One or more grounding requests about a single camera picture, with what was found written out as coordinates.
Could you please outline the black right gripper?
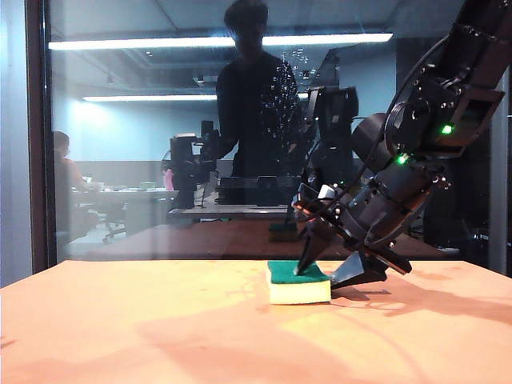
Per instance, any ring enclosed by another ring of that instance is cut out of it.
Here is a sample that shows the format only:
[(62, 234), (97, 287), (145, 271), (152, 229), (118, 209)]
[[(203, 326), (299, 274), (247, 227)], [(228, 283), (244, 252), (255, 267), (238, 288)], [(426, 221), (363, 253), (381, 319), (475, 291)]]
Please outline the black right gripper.
[(356, 195), (324, 185), (319, 191), (301, 184), (294, 208), (307, 224), (305, 245), (295, 275), (316, 262), (335, 242), (351, 252), (330, 276), (336, 290), (369, 282), (384, 282), (386, 270), (408, 274), (408, 259), (394, 251), (397, 237), (424, 210), (434, 188), (448, 188), (442, 166), (427, 161), (392, 162)]

